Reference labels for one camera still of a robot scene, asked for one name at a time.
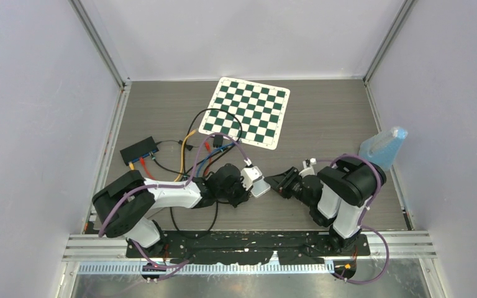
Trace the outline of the white router box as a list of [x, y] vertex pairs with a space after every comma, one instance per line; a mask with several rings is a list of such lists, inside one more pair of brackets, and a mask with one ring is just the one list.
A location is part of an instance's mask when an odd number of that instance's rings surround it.
[[268, 192], [271, 186], [262, 178], [255, 181], [252, 185], [251, 195], [255, 198], [259, 198]]

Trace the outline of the black network switch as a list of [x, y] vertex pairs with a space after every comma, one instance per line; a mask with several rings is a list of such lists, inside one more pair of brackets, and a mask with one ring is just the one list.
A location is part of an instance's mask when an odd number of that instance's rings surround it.
[[120, 154], [124, 164], [128, 166], [129, 163], [135, 163], [139, 158], [145, 158], [158, 151], [159, 149], [153, 137], [147, 137], [131, 146], [121, 149]]

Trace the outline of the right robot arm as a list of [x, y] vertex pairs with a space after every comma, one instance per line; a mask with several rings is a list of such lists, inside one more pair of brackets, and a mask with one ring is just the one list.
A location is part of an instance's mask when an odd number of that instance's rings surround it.
[[281, 197], [292, 197], [308, 206], [313, 221], [329, 230], [327, 241], [333, 252], [347, 254], [362, 230], [362, 220], [387, 178], [384, 170], [358, 155], [344, 154], [315, 171], [315, 158], [265, 182]]

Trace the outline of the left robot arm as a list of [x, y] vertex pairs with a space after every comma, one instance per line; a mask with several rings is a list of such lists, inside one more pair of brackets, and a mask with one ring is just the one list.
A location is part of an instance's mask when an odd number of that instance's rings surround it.
[[160, 256], [166, 247], [163, 232], [149, 210], [169, 207], [199, 209], [220, 199], [237, 206], [249, 199], [253, 182], [247, 170], [226, 164], [208, 178], [195, 177], [185, 182], [156, 181], [130, 170], [97, 192], [92, 203], [101, 221], [98, 235], [125, 237], [136, 242], [151, 257]]

